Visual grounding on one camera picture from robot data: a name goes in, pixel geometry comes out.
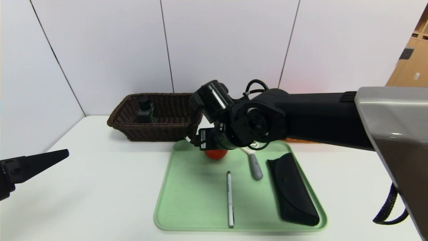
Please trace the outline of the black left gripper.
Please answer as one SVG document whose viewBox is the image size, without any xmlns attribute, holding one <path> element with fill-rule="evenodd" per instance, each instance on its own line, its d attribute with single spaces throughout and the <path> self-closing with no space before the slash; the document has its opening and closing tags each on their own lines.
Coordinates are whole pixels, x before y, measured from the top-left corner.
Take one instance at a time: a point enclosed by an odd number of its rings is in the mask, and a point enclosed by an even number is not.
<svg viewBox="0 0 428 241">
<path fill-rule="evenodd" d="M 46 152 L 0 161 L 0 201 L 10 197 L 15 184 L 24 183 L 32 177 L 69 157 L 69 150 Z"/>
</svg>

